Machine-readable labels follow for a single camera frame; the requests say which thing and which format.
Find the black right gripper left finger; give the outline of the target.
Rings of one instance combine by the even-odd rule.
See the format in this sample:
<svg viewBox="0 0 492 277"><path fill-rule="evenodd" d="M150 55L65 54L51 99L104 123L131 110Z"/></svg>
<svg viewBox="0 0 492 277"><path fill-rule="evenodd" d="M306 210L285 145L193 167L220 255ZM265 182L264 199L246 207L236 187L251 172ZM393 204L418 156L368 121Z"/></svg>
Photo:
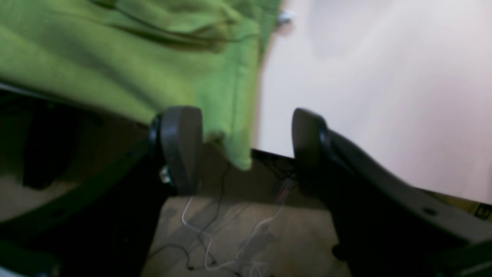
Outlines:
<svg viewBox="0 0 492 277"><path fill-rule="evenodd" d="M138 277L167 198L200 183L203 116L174 106L100 175L1 223L2 277Z"/></svg>

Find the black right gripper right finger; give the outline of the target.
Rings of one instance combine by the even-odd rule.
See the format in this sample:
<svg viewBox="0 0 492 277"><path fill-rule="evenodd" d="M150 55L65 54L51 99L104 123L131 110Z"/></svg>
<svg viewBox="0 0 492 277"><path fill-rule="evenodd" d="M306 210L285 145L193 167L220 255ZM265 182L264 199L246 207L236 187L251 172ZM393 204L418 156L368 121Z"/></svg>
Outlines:
<svg viewBox="0 0 492 277"><path fill-rule="evenodd" d="M354 277L490 277L491 223L406 184L307 109L293 113L299 190L329 210Z"/></svg>

